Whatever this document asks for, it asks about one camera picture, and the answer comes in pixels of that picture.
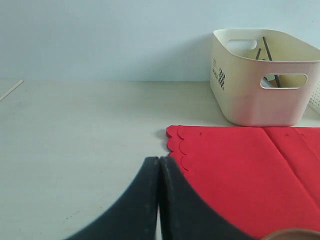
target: basket handle hole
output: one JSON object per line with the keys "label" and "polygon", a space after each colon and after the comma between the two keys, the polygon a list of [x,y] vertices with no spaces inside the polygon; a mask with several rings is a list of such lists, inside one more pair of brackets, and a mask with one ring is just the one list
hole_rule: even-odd
{"label": "basket handle hole", "polygon": [[239,50],[252,50],[257,47],[257,41],[254,39],[231,39],[226,43],[226,48],[233,52]]}
{"label": "basket handle hole", "polygon": [[307,83],[305,74],[267,74],[261,79],[264,89],[299,89]]}

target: white plastic basket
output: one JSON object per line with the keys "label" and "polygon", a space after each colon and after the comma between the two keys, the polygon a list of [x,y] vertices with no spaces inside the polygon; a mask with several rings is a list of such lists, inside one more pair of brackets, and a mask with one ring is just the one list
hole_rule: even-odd
{"label": "white plastic basket", "polygon": [[320,81],[319,80],[311,95],[309,106],[313,108],[313,110],[315,110],[320,115]]}
{"label": "white plastic basket", "polygon": [[[272,61],[255,59],[259,48],[260,59],[268,58],[263,37]],[[254,49],[231,52],[227,47],[230,40],[255,40],[257,44]],[[267,75],[290,76],[291,85],[265,88],[262,79]],[[213,32],[210,86],[224,116],[236,125],[295,125],[319,78],[320,50],[287,33],[267,29]]]}

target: red cloth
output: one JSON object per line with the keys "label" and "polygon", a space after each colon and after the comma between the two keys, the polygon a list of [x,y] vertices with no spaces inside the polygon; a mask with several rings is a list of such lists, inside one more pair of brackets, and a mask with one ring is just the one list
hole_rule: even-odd
{"label": "red cloth", "polygon": [[193,189],[240,230],[320,231],[320,128],[170,126],[167,135]]}

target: black curved object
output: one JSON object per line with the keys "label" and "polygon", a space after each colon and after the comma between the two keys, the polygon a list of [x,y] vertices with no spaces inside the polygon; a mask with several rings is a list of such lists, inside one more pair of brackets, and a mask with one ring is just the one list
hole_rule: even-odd
{"label": "black curved object", "polygon": [[123,195],[97,220],[67,240],[154,240],[160,162],[144,160]]}
{"label": "black curved object", "polygon": [[160,159],[159,206],[163,240],[253,240],[211,209],[171,157]]}

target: white wall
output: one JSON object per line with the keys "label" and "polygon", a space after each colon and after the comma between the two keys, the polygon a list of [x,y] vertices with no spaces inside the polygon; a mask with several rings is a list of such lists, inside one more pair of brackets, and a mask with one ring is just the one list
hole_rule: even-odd
{"label": "white wall", "polygon": [[0,78],[207,81],[211,32],[271,28],[320,47],[319,0],[2,0]]}

